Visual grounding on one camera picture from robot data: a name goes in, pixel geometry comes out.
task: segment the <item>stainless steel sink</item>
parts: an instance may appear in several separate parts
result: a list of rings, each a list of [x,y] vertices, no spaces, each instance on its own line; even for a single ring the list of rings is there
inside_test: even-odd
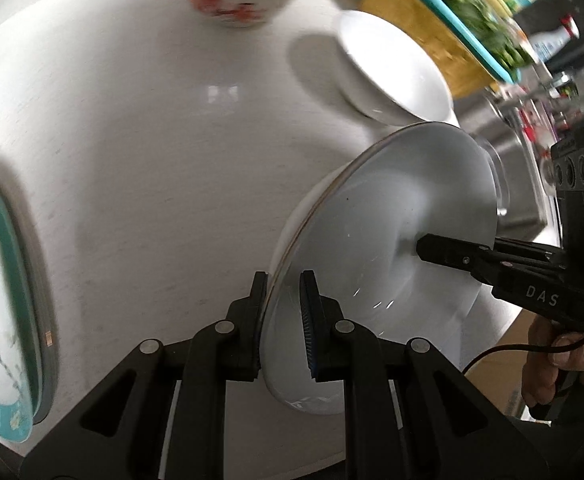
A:
[[[502,120],[487,94],[460,100],[455,110],[460,127],[489,155],[498,197],[496,234],[534,240],[548,224],[548,199],[530,141]]]

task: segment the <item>white table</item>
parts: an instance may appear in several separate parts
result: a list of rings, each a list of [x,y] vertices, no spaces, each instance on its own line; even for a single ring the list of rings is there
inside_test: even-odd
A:
[[[332,82],[335,0],[294,0],[243,30],[186,0],[16,5],[0,0],[0,187],[47,284],[60,360],[25,453],[140,341],[221,319],[299,200],[389,131]],[[484,290],[460,360],[518,310]],[[262,380],[228,385],[226,428],[229,479],[343,458],[342,416],[290,410]]]

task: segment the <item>white bottle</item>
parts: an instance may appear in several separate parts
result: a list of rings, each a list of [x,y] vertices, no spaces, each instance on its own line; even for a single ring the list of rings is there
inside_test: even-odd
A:
[[[549,61],[561,51],[572,38],[579,38],[580,33],[571,14],[560,20],[560,27],[549,32],[539,32],[529,38],[532,48],[540,61]]]

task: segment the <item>yellow box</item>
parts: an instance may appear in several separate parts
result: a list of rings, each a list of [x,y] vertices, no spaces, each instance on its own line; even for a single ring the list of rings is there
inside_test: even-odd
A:
[[[421,0],[361,0],[358,8],[393,23],[416,41],[443,73],[454,99],[495,79]]]

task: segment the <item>turquoise plate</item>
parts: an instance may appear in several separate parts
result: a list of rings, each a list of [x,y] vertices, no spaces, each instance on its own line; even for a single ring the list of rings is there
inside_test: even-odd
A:
[[[40,402],[36,334],[21,251],[0,198],[0,437],[13,442],[30,436]]]
[[[476,36],[472,34],[469,28],[452,12],[443,0],[421,0],[432,12],[437,15],[441,21],[450,28],[456,37],[464,44],[467,49],[478,59],[483,67],[499,81],[505,83],[515,83],[512,77],[507,73],[507,70],[496,61],[488,50],[482,46]]]

